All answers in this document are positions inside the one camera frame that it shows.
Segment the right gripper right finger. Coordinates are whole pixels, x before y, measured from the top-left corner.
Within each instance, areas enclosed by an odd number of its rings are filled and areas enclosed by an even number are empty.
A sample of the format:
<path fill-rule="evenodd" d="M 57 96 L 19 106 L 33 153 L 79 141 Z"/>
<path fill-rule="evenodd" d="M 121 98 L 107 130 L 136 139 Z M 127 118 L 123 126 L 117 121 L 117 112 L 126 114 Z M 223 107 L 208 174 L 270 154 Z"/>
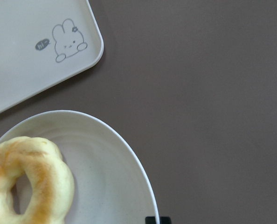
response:
<path fill-rule="evenodd" d="M 161 216 L 160 217 L 160 224 L 171 224 L 171 218 L 170 217 Z"/>

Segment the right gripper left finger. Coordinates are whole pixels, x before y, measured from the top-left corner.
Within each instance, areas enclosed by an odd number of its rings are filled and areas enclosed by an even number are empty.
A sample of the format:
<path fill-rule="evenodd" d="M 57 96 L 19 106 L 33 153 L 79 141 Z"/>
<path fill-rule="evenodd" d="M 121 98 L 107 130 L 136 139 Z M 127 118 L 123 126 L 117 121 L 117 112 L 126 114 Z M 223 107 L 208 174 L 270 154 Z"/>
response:
<path fill-rule="evenodd" d="M 156 218 L 154 216 L 146 217 L 145 224 L 156 224 Z"/>

